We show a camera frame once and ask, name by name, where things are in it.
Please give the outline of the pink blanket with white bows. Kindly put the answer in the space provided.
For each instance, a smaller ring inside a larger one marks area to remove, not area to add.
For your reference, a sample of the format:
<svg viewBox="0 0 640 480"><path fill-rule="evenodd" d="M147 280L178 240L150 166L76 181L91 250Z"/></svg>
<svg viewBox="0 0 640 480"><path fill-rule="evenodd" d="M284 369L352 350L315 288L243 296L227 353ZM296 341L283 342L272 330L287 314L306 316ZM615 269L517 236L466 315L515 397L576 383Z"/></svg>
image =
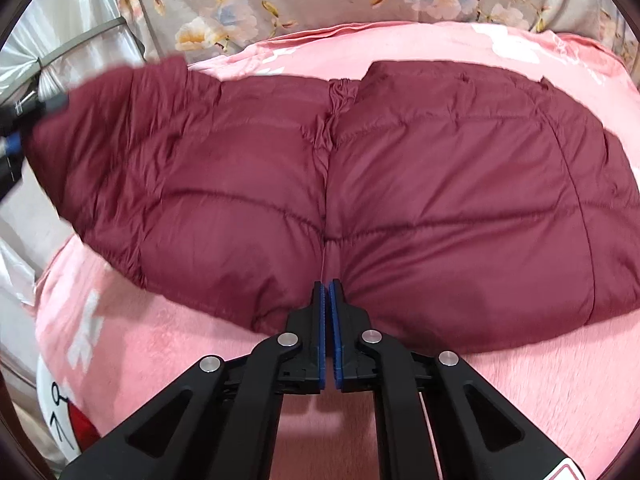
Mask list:
<svg viewBox="0 0 640 480"><path fill-rule="evenodd" d="M269 74L242 58L219 78L360 78L378 60L451 60L548 79L590 110L639 158L639 92L612 53L575 35L534 35L489 24L384 24L302 44ZM105 434L209 353L242 356L258 336L137 289L69 240L37 286L43 361L99 434ZM471 363L594 479L614 472L636 442L639 318L611 321ZM334 391L286 400L273 474L278 479L371 479L378 474L373 408Z"/></svg>

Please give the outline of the white cartoon pillow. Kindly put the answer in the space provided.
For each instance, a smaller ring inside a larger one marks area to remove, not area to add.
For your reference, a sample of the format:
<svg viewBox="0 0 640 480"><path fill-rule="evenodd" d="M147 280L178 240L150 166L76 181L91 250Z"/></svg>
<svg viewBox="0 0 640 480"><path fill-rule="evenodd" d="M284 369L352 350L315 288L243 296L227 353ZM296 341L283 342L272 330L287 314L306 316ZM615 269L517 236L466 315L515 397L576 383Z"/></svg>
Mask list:
<svg viewBox="0 0 640 480"><path fill-rule="evenodd" d="M66 462L71 462L99 440L98 430L76 406L70 386L54 379L42 356L38 356L36 386L46 427Z"/></svg>

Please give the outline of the maroon puffer jacket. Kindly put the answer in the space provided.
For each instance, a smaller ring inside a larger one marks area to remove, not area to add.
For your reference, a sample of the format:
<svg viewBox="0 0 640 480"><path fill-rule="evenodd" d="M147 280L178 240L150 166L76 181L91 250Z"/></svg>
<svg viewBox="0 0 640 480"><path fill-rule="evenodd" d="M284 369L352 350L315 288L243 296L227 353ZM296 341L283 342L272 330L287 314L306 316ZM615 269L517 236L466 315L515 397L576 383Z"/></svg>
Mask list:
<svg viewBox="0 0 640 480"><path fill-rule="evenodd" d="M171 58L73 90L24 150L120 274L254 332L277 333L332 280L418 349L514 348L639 305L622 144L508 70L221 81Z"/></svg>

